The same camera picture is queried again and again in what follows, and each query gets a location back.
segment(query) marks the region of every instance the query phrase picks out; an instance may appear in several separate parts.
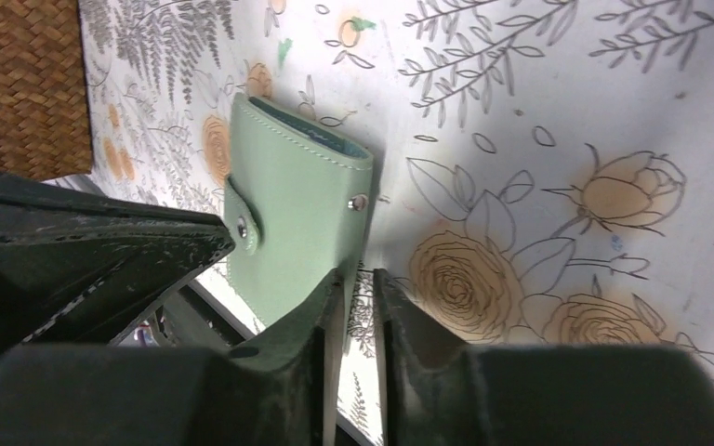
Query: wallet strap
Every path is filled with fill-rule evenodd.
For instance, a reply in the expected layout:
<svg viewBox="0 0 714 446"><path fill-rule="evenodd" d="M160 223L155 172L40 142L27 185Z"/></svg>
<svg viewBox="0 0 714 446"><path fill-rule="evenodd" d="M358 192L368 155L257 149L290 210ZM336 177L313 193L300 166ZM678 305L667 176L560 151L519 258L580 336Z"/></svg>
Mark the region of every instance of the wallet strap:
<svg viewBox="0 0 714 446"><path fill-rule="evenodd" d="M237 193L230 179L226 180L223 194L223 219L238 248L253 255L261 242L258 225L247 207L247 203Z"/></svg>

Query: stitching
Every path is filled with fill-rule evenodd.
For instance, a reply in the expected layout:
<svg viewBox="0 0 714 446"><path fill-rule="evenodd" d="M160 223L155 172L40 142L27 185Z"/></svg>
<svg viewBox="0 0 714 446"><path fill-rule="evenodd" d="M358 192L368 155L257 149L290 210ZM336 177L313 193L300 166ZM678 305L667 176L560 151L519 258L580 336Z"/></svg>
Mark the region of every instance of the stitching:
<svg viewBox="0 0 714 446"><path fill-rule="evenodd" d="M319 153L318 151L315 151L315 150L311 149L310 147L303 146L302 144L299 144L298 142L294 141L292 138L287 137L287 136L284 135L280 130L277 130L275 127L273 127L272 124L270 124L269 122L267 122L267 121L265 121L265 120L259 118L259 117L256 116L255 114L253 114L253 113L252 113L250 110L248 110L247 107L245 107L243 104L237 104L237 105L239 106L240 109L242 109L243 112L245 112L245 114L247 114L248 116L250 116L251 118L253 118L253 119L254 119L255 121L257 121L259 124L261 124L261 125L263 125L263 126L269 128L269 129L272 131L272 133L275 133L275 134L277 134L278 136L280 136L281 138L286 139L287 141L293 143L295 146L301 148L301 149L304 150L304 151L308 151L308 152L310 152L310 153L312 153L312 154L318 156L319 158L322 158L323 160L326 160L326 161L328 161L328 162L330 162L330 163L332 163L332 164L338 165L338 166L343 167L343 168L346 168L346 169L359 170L359 171L373 170L373 166L368 167L368 168L366 168L366 169L361 169L361 168L359 168L359 167L354 167L354 166L351 166L351 165L345 165L345 164L339 163L339 162L333 160L332 158L326 157L326 156L322 155L321 153Z"/></svg>
<svg viewBox="0 0 714 446"><path fill-rule="evenodd" d="M282 122L282 123L285 123L285 124L288 125L289 127L295 128L295 126L291 123L291 121L288 121L288 120L286 120L286 119L284 119L284 118L282 118L282 117L280 117L280 116L272 116L272 117L275 118L275 119L277 119L278 121L280 121L280 122ZM334 145L334 146L337 145L337 141L334 140L334 139L332 139L332 138L328 138L327 135L322 135L322 134L320 134L320 133L316 133L316 136L319 137L319 138L321 138L321 139L323 139L323 140L325 140L325 141L327 141L327 142L329 142L330 144L332 144L332 145Z"/></svg>

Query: fern illustration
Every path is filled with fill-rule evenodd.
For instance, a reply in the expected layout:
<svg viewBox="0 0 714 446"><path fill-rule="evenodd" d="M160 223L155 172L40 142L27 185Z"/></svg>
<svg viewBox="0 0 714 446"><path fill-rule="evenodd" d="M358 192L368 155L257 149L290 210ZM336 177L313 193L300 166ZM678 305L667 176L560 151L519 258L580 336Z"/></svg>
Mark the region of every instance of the fern illustration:
<svg viewBox="0 0 714 446"><path fill-rule="evenodd" d="M218 21L230 39L229 0L118 0L116 11L116 56L126 60L144 79L160 90L165 63L168 98L173 103L177 82L185 101L192 101L192 73L208 49L220 67Z"/></svg>
<svg viewBox="0 0 714 446"><path fill-rule="evenodd" d="M350 418L358 429L368 432L368 413L365 408L363 388L360 387L360 380L357 379L355 372L351 373L351 377L354 379L354 400L351 401Z"/></svg>
<svg viewBox="0 0 714 446"><path fill-rule="evenodd" d="M113 42L111 6L108 0L80 0L81 19L86 24L97 50L105 54L105 47Z"/></svg>
<svg viewBox="0 0 714 446"><path fill-rule="evenodd" d="M347 333L360 346L366 358L375 358L376 341L374 339L374 309L370 297L356 295L351 301L351 311L347 324Z"/></svg>
<svg viewBox="0 0 714 446"><path fill-rule="evenodd" d="M649 72L655 62L663 57L678 55L678 67L685 69L696 48L702 31L714 28L714 14L694 10L694 0L624 0L626 8L619 12L606 12L597 21L616 21L627 24L623 33L614 39L601 39L601 49L589 53L593 58L612 55L609 68L616 68L628 56L642 61L641 72ZM696 24L677 29L695 19Z"/></svg>
<svg viewBox="0 0 714 446"><path fill-rule="evenodd" d="M423 48L429 63L406 59L406 68L398 72L408 76L409 86L422 81L420 101L412 106L422 109L423 117L438 108L438 124L444 125L447 115L446 101L457 98L458 125L464 128L467 122L469 99L479 101L483 113L488 113L492 102L492 85L504 85L514 94L514 79L511 56L514 58L542 58L543 51L536 46L517 43L523 34L535 32L536 36L549 33L547 45L552 46L562 39L574 22L578 0L543 0L552 8L539 17L518 14L496 23L498 29L509 30L507 35L496 38L494 25L480 13L481 7L499 0L437 0L417 2L419 16L406 14L403 26L416 28L417 39L428 36L433 42L439 28L448 45L443 51ZM510 0L515 7L519 0ZM480 26L469 27L471 37L461 33L459 18L470 12Z"/></svg>

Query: floral tablecloth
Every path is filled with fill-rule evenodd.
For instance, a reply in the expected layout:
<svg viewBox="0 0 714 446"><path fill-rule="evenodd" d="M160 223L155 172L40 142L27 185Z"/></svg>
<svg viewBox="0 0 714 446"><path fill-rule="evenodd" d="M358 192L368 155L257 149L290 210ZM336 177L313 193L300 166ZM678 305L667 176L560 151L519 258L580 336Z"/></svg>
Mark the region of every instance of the floral tablecloth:
<svg viewBox="0 0 714 446"><path fill-rule="evenodd" d="M714 380L714 0L80 0L109 195L221 214L243 90L377 156L364 264L487 343L653 343ZM256 331L225 280L199 281ZM340 411L379 443L370 273Z"/></svg>

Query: rose illustration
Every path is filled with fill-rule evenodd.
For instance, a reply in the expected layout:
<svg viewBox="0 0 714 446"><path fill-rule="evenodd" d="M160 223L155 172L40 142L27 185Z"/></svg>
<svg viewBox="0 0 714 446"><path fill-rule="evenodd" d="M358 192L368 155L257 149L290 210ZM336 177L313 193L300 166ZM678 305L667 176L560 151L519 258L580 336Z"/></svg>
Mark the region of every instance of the rose illustration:
<svg viewBox="0 0 714 446"><path fill-rule="evenodd" d="M111 139L105 138L102 142L102 147L105 151L105 162L108 165L108 168L111 169L111 173L117 179L122 179L122 176L124 175L122 172L122 157L116 151Z"/></svg>
<svg viewBox="0 0 714 446"><path fill-rule="evenodd" d="M119 128L119 112L116 111L116 106L113 104L108 104L108 119L113 128Z"/></svg>
<svg viewBox="0 0 714 446"><path fill-rule="evenodd" d="M661 340L631 308L594 295L572 295L541 331L552 344L639 344Z"/></svg>
<svg viewBox="0 0 714 446"><path fill-rule="evenodd" d="M261 96L262 98L272 97L272 77L267 66L263 63L253 65L247 74L247 94L248 96Z"/></svg>
<svg viewBox="0 0 714 446"><path fill-rule="evenodd" d="M135 179L135 167L133 167L133 160L130 158L130 154L124 147L119 151L119 159L121 161L122 172L124 172L125 177L129 180Z"/></svg>
<svg viewBox="0 0 714 446"><path fill-rule="evenodd" d="M578 206L577 215L554 232L559 236L576 223L588 219L606 230L618 227L650 230L654 224L671 216L680 206L685 190L685 175L666 155L638 151L600 167L598 152L589 146L595 157L592 177L578 188L547 189L564 195Z"/></svg>
<svg viewBox="0 0 714 446"><path fill-rule="evenodd" d="M518 320L522 286L497 249L447 231L417 247L410 270L421 307L467 341L496 341Z"/></svg>
<svg viewBox="0 0 714 446"><path fill-rule="evenodd" d="M229 126L217 116L204 121L204 159L209 174L220 186L231 172L231 134Z"/></svg>

